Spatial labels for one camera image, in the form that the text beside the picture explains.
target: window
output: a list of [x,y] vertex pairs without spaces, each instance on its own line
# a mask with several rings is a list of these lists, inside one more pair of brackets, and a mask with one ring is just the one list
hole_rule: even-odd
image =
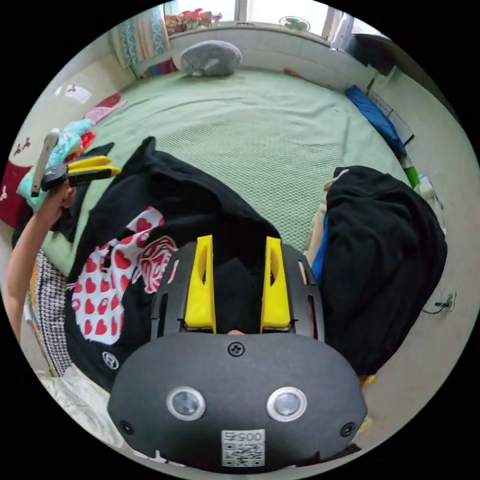
[[282,18],[300,17],[310,24],[310,34],[324,40],[331,40],[342,16],[340,11],[315,0],[172,0],[163,4],[164,15],[179,15],[200,8],[213,15],[221,14],[220,26],[240,22],[280,28]]
[[310,24],[310,32],[322,35],[329,6],[314,0],[247,0],[247,22],[280,24],[287,16],[300,17]]
[[163,5],[165,15],[194,12],[196,9],[211,12],[213,15],[221,14],[222,22],[235,20],[235,0],[173,0]]

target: windowsill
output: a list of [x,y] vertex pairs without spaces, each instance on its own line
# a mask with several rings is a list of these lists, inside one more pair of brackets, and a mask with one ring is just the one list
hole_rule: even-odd
[[256,30],[256,31],[263,31],[263,32],[278,32],[280,34],[285,35],[293,35],[295,37],[300,37],[302,39],[307,39],[312,42],[316,42],[318,44],[324,45],[326,47],[330,47],[330,42],[328,40],[323,39],[320,35],[310,32],[298,32],[298,31],[291,31],[283,28],[280,25],[275,25],[274,23],[256,23],[255,25],[237,25],[236,22],[222,22],[217,26],[211,26],[209,28],[199,28],[197,30],[188,30],[182,31],[180,33],[174,33],[169,35],[169,40],[175,39],[178,37],[183,37],[185,35],[193,35],[198,34],[201,32],[211,32],[215,30]]

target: sticker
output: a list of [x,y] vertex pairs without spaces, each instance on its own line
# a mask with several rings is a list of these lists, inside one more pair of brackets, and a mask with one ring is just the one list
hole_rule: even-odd
[[222,430],[221,452],[223,467],[263,467],[265,430]]
[[104,351],[101,354],[101,357],[103,358],[103,361],[105,362],[105,365],[111,369],[111,370],[118,370],[120,364],[119,361],[117,360],[117,357],[108,351]]

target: gray pillow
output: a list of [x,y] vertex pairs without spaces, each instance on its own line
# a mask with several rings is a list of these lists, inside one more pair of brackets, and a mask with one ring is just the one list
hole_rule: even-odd
[[205,40],[182,52],[180,70],[187,75],[221,77],[230,75],[241,62],[242,53],[235,45]]

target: mesh blanket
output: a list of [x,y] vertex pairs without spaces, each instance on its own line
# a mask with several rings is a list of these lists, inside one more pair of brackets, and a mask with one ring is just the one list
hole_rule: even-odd
[[[126,107],[100,122],[95,144],[114,142],[123,166],[142,140],[217,177],[303,251],[323,187],[335,167],[364,165],[408,184],[382,137],[347,97],[279,72],[240,68],[225,78],[180,72],[139,80]],[[109,180],[93,182],[76,238],[49,233],[43,251],[70,272],[88,217]]]

